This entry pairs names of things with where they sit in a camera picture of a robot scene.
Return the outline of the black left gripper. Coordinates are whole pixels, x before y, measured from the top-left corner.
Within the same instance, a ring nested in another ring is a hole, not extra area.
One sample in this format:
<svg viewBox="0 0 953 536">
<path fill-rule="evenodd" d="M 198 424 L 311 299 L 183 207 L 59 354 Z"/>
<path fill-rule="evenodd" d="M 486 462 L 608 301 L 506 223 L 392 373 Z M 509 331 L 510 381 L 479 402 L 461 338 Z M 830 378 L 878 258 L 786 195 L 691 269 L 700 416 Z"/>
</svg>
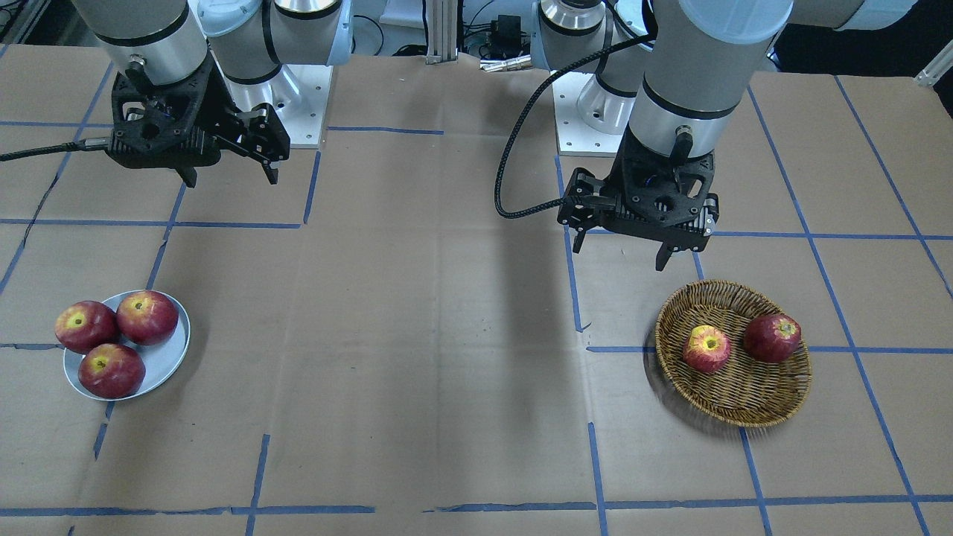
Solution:
<svg viewBox="0 0 953 536">
<path fill-rule="evenodd" d="M 654 270 L 664 271 L 674 253 L 702 252 L 719 218 L 712 153 L 690 157 L 693 132 L 677 128 L 668 153 L 656 153 L 630 131 L 619 144 L 610 173 L 597 179 L 584 167 L 571 176 L 558 223 L 576 230 L 579 253 L 592 228 L 660 242 Z"/>
</svg>

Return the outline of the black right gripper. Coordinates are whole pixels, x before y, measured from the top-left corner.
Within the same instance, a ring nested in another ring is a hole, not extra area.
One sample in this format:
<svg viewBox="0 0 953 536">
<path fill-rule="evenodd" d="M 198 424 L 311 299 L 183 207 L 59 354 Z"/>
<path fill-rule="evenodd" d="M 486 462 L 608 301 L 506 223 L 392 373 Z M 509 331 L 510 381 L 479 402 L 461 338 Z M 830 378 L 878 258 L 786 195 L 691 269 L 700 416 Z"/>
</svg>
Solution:
<svg viewBox="0 0 953 536">
<path fill-rule="evenodd" d="M 275 108 L 260 103 L 242 112 L 213 57 L 183 80 L 157 86 L 145 60 L 133 57 L 110 92 L 113 127 L 106 154 L 130 169 L 168 168 L 187 188 L 197 168 L 217 164 L 222 150 L 261 164 L 271 185 L 290 156 L 290 137 Z"/>
</svg>

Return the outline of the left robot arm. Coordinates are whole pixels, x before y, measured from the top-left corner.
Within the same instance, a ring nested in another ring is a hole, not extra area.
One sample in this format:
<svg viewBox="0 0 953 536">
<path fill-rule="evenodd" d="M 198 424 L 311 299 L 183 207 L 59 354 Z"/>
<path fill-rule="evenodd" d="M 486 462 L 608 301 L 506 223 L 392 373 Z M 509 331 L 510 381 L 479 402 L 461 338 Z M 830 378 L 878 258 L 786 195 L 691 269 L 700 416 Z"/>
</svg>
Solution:
<svg viewBox="0 0 953 536">
<path fill-rule="evenodd" d="M 756 70 L 790 24 L 872 31 L 911 1 L 640 1 L 634 21 L 617 1 L 535 3 L 535 63 L 550 76 L 591 72 L 592 112 L 617 109 L 608 176 L 574 170 L 558 200 L 500 216 L 558 209 L 579 253 L 593 228 L 660 244 L 654 267 L 705 249 L 719 218 L 714 149 Z"/>
</svg>

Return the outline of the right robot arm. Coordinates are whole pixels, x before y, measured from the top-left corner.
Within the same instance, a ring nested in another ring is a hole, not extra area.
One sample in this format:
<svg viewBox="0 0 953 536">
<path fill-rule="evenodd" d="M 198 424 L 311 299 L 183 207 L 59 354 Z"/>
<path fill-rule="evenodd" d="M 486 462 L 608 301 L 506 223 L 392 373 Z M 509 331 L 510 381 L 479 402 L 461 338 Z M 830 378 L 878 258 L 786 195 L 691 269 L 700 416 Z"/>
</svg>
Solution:
<svg viewBox="0 0 953 536">
<path fill-rule="evenodd" d="M 112 132 L 76 143 L 128 169 L 167 168 L 194 187 L 224 150 L 276 184 L 313 114 L 293 66 L 351 53 L 348 1 L 75 1 L 116 67 Z"/>
</svg>

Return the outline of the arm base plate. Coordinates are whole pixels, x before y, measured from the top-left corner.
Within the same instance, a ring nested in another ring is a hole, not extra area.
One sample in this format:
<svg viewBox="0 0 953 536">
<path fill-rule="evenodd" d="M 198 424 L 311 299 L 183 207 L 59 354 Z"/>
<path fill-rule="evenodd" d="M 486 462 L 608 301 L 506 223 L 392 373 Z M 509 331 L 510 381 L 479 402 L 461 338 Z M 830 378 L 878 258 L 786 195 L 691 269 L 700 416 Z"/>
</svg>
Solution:
<svg viewBox="0 0 953 536">
<path fill-rule="evenodd" d="M 633 109 L 633 98 L 603 88 L 594 74 L 569 72 L 552 85 L 552 101 L 559 155 L 616 155 Z"/>
<path fill-rule="evenodd" d="M 251 85 L 226 80 L 226 84 L 242 111 L 271 103 L 293 149 L 316 149 L 325 128 L 333 75 L 331 66 L 283 65 L 270 80 Z"/>
</svg>

